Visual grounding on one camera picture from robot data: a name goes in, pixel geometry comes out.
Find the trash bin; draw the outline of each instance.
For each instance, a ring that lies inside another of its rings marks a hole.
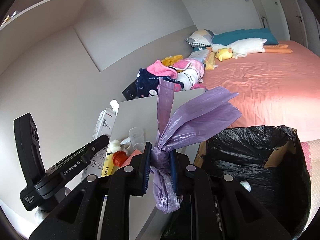
[[[247,180],[251,194],[297,239],[311,204],[310,176],[296,130],[286,126],[225,129],[206,142],[201,168]],[[189,199],[172,215],[162,240],[190,239]]]

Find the orange bottle cap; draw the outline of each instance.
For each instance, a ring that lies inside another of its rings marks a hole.
[[[113,164],[120,167],[129,157],[123,151],[117,151],[113,154]]]

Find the purple garbage bag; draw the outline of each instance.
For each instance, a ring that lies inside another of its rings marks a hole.
[[[164,213],[180,207],[171,185],[169,152],[206,141],[237,120],[241,113],[228,102],[237,95],[216,87],[186,102],[170,117],[174,84],[159,79],[158,133],[151,152],[151,170],[156,207]]]

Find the door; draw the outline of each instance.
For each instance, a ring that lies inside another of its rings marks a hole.
[[[292,41],[308,47],[306,27],[297,0],[280,0]]]
[[[320,56],[320,33],[317,19],[305,0],[297,0],[306,26],[308,49]]]
[[[261,0],[252,0],[252,2],[257,10],[257,13],[258,13],[258,16],[259,16],[259,19],[261,22],[261,27],[262,28],[269,28],[267,14],[266,14],[266,11],[263,7],[262,1]]]

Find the silver screw head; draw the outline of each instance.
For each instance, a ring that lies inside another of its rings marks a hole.
[[[230,174],[226,174],[223,176],[223,179],[225,181],[233,181],[233,177]]]
[[[133,167],[132,166],[125,166],[124,167],[124,171],[125,172],[131,172],[131,171],[133,171]]]
[[[187,171],[195,171],[196,170],[196,167],[194,165],[188,165],[186,167]]]
[[[95,180],[96,180],[96,176],[94,176],[92,174],[87,177],[87,182],[93,182]]]

